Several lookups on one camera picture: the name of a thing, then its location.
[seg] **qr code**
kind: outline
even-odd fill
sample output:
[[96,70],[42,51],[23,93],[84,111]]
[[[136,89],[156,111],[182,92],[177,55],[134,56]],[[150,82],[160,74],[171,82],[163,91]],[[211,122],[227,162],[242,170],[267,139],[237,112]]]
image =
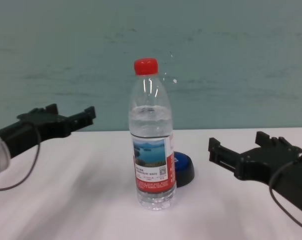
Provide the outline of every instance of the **qr code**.
[[166,174],[166,166],[160,167],[160,176]]

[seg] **red bottle cap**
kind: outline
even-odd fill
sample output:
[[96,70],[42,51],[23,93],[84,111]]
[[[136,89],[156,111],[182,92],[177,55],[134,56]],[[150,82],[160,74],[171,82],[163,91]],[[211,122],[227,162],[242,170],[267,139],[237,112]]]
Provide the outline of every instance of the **red bottle cap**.
[[134,62],[136,75],[151,75],[158,73],[157,61],[155,58],[141,58]]

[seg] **plastic bottle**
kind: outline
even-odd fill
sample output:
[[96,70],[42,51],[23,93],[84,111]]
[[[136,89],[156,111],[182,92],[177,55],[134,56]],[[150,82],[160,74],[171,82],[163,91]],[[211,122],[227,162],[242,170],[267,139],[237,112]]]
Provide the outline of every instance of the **plastic bottle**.
[[176,189],[172,113],[154,58],[134,63],[138,81],[130,101],[129,128],[139,202],[147,209],[169,207]]

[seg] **table surface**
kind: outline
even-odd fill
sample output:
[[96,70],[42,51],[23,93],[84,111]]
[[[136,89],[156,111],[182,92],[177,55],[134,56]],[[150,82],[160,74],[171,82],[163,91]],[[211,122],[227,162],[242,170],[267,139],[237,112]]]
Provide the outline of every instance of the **table surface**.
[[[302,128],[259,130],[302,147]],[[244,152],[256,147],[256,131],[175,131],[175,150],[191,157],[196,175],[163,211],[137,201],[129,132],[76,132],[46,141],[30,178],[0,192],[0,240],[302,240],[302,228],[277,207],[266,185],[237,180],[208,161],[209,137]],[[20,180],[34,153],[14,158],[0,187]],[[279,199],[302,221],[300,210]]]

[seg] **teal wall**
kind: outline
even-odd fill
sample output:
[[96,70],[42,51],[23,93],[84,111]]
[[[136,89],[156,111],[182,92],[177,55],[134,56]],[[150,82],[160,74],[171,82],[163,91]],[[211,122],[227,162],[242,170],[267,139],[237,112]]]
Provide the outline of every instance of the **teal wall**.
[[0,128],[57,103],[126,130],[150,56],[175,129],[302,127],[302,0],[0,0]]

